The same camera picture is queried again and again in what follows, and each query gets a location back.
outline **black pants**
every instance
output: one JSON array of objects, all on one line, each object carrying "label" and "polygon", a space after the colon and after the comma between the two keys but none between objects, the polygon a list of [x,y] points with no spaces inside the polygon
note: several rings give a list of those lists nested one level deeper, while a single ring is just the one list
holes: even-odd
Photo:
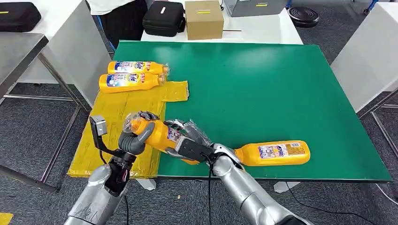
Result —
[{"label": "black pants", "polygon": [[148,10],[145,0],[135,0],[100,15],[105,35],[115,48],[119,40],[141,40],[142,18]]}]

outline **brown box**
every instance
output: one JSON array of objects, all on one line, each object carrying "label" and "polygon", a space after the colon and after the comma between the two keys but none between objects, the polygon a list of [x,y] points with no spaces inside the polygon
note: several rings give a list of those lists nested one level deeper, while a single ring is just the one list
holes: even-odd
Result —
[{"label": "brown box", "polygon": [[222,37],[224,18],[219,1],[186,1],[185,15],[188,40]]}]

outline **white shirt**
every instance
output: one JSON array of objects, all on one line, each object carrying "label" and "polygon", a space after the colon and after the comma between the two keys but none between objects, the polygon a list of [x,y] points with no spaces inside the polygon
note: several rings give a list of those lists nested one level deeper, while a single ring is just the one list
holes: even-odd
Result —
[{"label": "white shirt", "polygon": [[124,6],[134,0],[87,0],[91,8],[91,15],[104,15],[119,6]]}]

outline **orange bottle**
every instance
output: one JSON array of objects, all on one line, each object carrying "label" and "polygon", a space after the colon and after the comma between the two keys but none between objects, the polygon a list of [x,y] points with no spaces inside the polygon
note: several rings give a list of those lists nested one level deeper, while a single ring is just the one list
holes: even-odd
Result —
[{"label": "orange bottle", "polygon": [[168,74],[168,65],[156,62],[142,61],[112,61],[108,65],[108,73],[151,73],[151,74]]},{"label": "orange bottle", "polygon": [[166,81],[164,74],[120,73],[103,74],[99,77],[99,89],[104,93],[115,93],[130,90],[149,90]]},{"label": "orange bottle", "polygon": [[[178,130],[164,125],[161,120],[147,121],[144,118],[140,117],[137,113],[130,114],[126,118],[124,131],[125,132],[131,131],[139,135],[144,131],[145,127],[151,122],[155,123],[155,128],[152,134],[145,141],[145,143],[156,149],[159,149],[164,153],[166,153],[165,149],[167,147],[176,149],[177,143],[180,140],[182,134]],[[186,159],[182,159],[182,161],[191,165],[199,163],[198,161],[191,161]]]},{"label": "orange bottle", "polygon": [[307,143],[297,140],[247,144],[235,154],[247,166],[299,165],[310,159]]}]

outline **black case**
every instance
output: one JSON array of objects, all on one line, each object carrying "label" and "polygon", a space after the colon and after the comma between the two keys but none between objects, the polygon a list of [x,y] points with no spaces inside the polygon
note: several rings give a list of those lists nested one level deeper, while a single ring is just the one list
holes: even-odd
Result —
[{"label": "black case", "polygon": [[28,32],[40,19],[39,11],[31,2],[0,3],[0,31]]},{"label": "black case", "polygon": [[142,25],[149,35],[174,37],[185,29],[183,5],[179,2],[154,1]]}]

